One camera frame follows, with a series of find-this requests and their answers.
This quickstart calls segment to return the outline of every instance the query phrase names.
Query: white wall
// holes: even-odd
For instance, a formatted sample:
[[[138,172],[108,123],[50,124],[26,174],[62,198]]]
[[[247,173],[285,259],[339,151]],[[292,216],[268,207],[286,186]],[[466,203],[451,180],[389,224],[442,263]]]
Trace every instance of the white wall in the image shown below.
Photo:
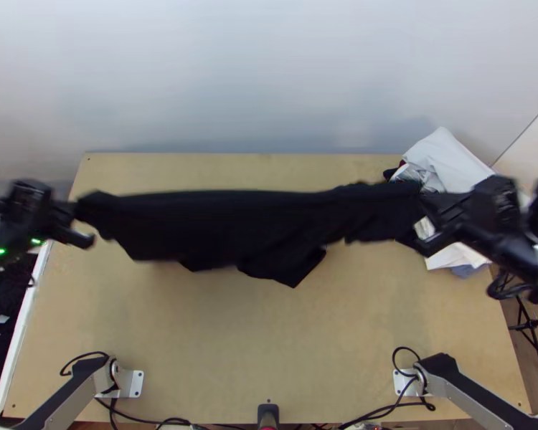
[[[527,191],[534,189],[538,179],[538,118],[500,157],[494,168],[504,175],[517,179]]]
[[[83,151],[492,162],[538,112],[538,0],[0,0],[0,174]]]

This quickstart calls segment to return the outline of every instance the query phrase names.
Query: tabletop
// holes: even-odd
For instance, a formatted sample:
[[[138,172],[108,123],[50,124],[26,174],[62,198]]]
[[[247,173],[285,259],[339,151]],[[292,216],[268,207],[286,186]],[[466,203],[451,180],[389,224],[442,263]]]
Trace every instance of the tabletop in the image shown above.
[[[376,182],[399,156],[91,153],[71,198],[189,189],[322,191]],[[77,223],[83,232],[94,231]],[[8,395],[5,416],[27,416],[65,380],[64,363],[103,350],[145,372],[139,398],[118,408],[148,419],[252,423],[257,405],[280,406],[282,422],[343,422],[394,403],[392,351],[445,352],[463,372],[529,411],[487,270],[460,279],[428,272],[395,242],[334,244],[294,290],[227,268],[191,273],[177,263],[133,262],[98,238],[86,252],[54,244]],[[403,356],[404,364],[412,358]],[[391,421],[459,419],[401,408]],[[92,402],[79,419],[107,421]]]

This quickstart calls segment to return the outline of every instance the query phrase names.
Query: black cloth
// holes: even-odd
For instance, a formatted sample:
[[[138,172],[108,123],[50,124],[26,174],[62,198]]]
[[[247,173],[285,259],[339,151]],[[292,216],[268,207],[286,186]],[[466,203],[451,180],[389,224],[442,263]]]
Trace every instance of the black cloth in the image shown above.
[[[36,254],[25,254],[17,262],[8,264],[4,271],[0,271],[0,315],[10,317],[8,321],[0,324],[0,375],[26,289],[32,285],[32,270],[36,257]]]
[[[417,183],[355,183],[329,191],[181,191],[78,200],[76,219],[116,240],[134,260],[187,269],[235,265],[295,287],[345,239],[396,239],[422,218]]]

